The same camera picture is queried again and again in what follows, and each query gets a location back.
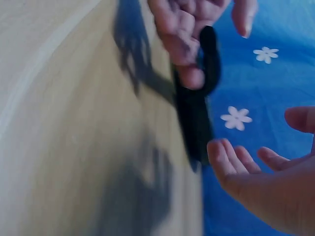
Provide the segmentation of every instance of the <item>light wood panel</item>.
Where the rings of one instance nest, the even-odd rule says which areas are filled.
[[[145,1],[0,0],[0,234],[198,236]]]

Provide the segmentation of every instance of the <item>hand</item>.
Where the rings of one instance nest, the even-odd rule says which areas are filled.
[[[148,0],[157,33],[171,61],[177,66],[183,86],[199,89],[204,75],[196,65],[199,33],[212,26],[231,0]],[[232,19],[238,33],[249,37],[257,11],[256,0],[234,0]]]
[[[294,129],[315,133],[315,107],[288,109],[285,119]],[[208,154],[223,189],[245,208],[277,230],[315,235],[314,147],[293,160],[262,147],[258,157],[274,174],[262,173],[244,147],[233,148],[228,140],[210,142]]]

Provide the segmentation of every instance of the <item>fingernail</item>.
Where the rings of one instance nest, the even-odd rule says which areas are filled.
[[[249,17],[246,21],[246,25],[245,25],[245,35],[243,36],[243,38],[249,38],[250,34],[252,32],[252,20],[253,17]]]

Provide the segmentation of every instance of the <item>blue fabric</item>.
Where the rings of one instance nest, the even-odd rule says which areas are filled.
[[[236,33],[230,13],[231,8],[214,26],[223,65],[221,83],[209,97],[215,135],[228,138],[232,145],[243,145],[270,172],[256,156],[261,146],[297,158],[309,153],[312,145],[312,135],[291,129],[284,112],[293,106],[315,105],[315,0],[259,1],[249,39]],[[263,55],[258,58],[254,53],[263,47],[274,49],[268,51],[273,56],[269,64],[268,59],[262,60]],[[250,117],[245,119],[243,131],[225,126],[222,115],[230,114],[228,107]],[[206,236],[286,235],[231,199],[211,167],[203,169],[203,201]]]

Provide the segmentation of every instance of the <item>white flower print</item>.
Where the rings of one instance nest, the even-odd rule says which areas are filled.
[[[222,115],[221,119],[226,121],[225,127],[228,129],[238,129],[240,131],[245,130],[245,126],[243,123],[252,122],[252,118],[247,117],[246,115],[249,113],[247,109],[237,110],[235,107],[229,106],[228,112],[230,115]]]
[[[267,47],[263,47],[262,50],[254,50],[253,52],[257,54],[256,60],[265,61],[265,63],[270,64],[271,58],[277,58],[278,55],[275,54],[279,49],[270,49]]]

